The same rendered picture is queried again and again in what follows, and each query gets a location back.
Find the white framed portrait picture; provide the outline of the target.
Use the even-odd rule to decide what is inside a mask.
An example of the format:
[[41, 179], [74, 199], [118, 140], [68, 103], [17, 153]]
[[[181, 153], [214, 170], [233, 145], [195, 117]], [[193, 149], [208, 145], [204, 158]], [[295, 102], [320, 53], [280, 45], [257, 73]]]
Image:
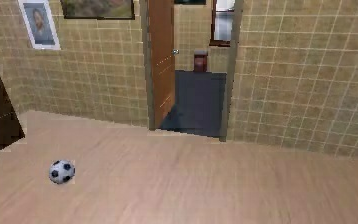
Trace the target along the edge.
[[17, 0], [34, 49], [60, 50], [49, 0]]

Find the brown framed window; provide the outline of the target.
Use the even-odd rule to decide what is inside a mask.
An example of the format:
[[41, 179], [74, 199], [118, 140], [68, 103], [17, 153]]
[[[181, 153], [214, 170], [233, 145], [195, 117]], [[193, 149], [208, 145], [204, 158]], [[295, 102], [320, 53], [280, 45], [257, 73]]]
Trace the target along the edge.
[[230, 45], [234, 7], [235, 0], [212, 0], [210, 46]]

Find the black and white soccer ball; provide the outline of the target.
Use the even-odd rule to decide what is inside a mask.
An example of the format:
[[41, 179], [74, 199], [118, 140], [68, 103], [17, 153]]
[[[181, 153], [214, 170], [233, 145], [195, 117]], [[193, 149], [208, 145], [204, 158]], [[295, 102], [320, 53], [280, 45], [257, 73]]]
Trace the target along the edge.
[[49, 169], [49, 179], [56, 184], [65, 184], [75, 176], [74, 165], [67, 160], [55, 161]]

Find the dark framed picture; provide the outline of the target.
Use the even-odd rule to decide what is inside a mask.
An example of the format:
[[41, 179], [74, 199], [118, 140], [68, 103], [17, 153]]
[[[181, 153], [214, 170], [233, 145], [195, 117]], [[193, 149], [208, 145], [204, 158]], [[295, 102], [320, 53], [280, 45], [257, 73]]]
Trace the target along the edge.
[[174, 4], [182, 5], [206, 5], [207, 0], [174, 0]]

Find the brown wooden room door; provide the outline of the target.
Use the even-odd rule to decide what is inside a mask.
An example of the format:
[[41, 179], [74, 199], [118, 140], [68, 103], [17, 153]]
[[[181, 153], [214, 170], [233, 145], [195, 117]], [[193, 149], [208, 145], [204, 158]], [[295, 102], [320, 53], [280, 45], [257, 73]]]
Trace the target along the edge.
[[147, 0], [154, 125], [159, 128], [175, 103], [173, 0]]

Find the black framed landscape picture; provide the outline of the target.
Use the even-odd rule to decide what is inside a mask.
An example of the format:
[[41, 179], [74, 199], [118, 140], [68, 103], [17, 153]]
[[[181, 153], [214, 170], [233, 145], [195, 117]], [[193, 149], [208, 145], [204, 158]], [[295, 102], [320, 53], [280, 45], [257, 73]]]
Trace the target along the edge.
[[133, 0], [60, 0], [65, 19], [133, 20]]

